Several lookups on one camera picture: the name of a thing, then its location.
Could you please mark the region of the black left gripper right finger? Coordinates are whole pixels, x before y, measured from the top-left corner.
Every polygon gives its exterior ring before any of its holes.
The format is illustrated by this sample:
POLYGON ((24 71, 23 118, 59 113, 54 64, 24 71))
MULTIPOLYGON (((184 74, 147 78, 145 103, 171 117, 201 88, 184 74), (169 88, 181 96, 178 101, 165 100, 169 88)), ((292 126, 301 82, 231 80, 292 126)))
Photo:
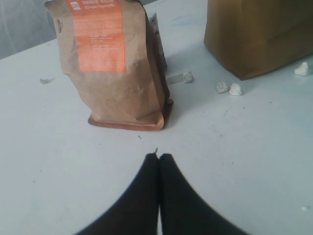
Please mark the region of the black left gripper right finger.
POLYGON ((159 159, 160 214, 164 235, 245 235, 194 191, 171 154, 159 159))

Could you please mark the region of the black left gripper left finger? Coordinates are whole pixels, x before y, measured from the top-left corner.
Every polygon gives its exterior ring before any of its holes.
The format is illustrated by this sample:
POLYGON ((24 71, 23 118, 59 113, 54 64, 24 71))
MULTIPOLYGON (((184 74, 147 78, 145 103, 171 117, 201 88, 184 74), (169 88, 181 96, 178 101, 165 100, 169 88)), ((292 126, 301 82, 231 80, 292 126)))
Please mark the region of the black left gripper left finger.
POLYGON ((158 210, 158 158, 150 153, 121 197, 78 234, 156 235, 158 210))

